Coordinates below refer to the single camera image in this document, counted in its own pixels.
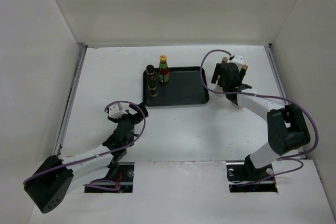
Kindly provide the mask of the black-capped spice jar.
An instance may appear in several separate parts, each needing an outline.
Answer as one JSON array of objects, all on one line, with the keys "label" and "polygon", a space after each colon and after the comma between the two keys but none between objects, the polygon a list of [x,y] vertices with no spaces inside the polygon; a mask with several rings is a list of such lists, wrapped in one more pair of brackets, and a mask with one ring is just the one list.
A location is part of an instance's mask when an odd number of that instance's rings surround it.
[{"label": "black-capped spice jar", "polygon": [[148,89],[151,97],[156,97],[157,96],[157,85],[155,80],[149,80],[148,81]]},{"label": "black-capped spice jar", "polygon": [[146,78],[148,81],[155,81],[155,67],[153,65],[147,65]]}]

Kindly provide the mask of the red chili sauce bottle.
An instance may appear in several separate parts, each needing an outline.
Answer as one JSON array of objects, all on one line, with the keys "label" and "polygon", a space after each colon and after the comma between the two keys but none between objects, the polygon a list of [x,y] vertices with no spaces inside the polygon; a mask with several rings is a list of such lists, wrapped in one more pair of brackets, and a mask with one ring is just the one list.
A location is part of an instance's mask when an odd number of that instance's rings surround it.
[{"label": "red chili sauce bottle", "polygon": [[159,81],[161,83],[168,83],[169,81],[169,68],[167,66],[167,57],[166,55],[160,56],[160,63],[159,63]]}]

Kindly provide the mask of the white shaker black cap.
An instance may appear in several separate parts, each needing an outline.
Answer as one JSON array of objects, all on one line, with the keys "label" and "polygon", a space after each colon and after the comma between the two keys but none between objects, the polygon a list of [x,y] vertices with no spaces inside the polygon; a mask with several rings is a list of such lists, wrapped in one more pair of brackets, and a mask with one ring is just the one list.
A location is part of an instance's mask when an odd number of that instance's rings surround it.
[{"label": "white shaker black cap", "polygon": [[216,91],[216,95],[217,96],[223,96],[223,88],[219,85],[220,81],[219,81],[220,77],[217,78],[216,84],[215,84],[215,91]]}]

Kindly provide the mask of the clear grinder jar black lid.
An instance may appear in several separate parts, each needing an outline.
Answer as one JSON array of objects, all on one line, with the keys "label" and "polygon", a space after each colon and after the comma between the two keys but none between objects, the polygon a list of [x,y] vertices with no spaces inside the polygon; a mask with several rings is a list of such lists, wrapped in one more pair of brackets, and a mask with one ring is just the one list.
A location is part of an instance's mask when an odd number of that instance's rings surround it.
[{"label": "clear grinder jar black lid", "polygon": [[232,100],[232,101],[231,101],[231,104],[232,104],[233,107],[235,107],[235,108],[237,108],[237,109],[242,109],[242,108],[243,108],[242,106],[240,106],[240,105],[238,104],[237,100]]}]

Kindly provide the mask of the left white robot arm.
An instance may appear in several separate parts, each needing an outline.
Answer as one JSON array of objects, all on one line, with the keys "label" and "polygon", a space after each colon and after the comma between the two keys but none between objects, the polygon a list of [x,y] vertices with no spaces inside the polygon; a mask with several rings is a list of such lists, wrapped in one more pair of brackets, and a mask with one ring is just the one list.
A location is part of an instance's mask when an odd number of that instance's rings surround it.
[{"label": "left white robot arm", "polygon": [[99,182],[116,179],[119,160],[140,137],[134,132],[135,125],[145,122],[148,117],[145,102],[129,102],[128,105],[136,113],[121,110],[108,116],[108,120],[115,123],[117,128],[101,145],[78,156],[50,156],[33,176],[26,179],[24,190],[42,213],[55,209],[67,193],[79,186],[98,189]]}]

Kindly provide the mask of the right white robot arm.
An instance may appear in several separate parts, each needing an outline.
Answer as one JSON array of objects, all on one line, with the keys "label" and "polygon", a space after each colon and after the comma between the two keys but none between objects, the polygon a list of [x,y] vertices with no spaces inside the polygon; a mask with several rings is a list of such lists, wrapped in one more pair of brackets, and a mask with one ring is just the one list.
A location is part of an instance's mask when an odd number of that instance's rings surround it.
[{"label": "right white robot arm", "polygon": [[260,180],[262,173],[282,155],[310,143],[310,134],[302,111],[294,104],[284,105],[258,97],[243,83],[247,66],[233,62],[217,63],[211,82],[222,88],[235,106],[246,108],[267,123],[267,142],[249,154],[242,165],[228,169],[231,182]]}]

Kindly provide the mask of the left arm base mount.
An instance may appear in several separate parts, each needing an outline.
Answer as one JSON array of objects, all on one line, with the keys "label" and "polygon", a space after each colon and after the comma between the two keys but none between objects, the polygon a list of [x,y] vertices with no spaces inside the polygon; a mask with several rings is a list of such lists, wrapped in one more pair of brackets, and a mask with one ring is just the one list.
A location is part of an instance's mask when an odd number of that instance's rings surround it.
[{"label": "left arm base mount", "polygon": [[112,166],[104,178],[95,179],[85,186],[84,193],[132,193],[134,179],[134,162],[119,163]]}]

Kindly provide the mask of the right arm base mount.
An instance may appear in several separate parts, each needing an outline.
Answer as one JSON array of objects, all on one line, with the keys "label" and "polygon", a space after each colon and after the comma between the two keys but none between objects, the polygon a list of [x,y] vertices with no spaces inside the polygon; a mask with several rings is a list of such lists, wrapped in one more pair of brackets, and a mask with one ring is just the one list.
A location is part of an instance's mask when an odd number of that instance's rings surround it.
[{"label": "right arm base mount", "polygon": [[229,191],[231,193],[277,193],[273,166],[248,172],[243,162],[226,163]]}]

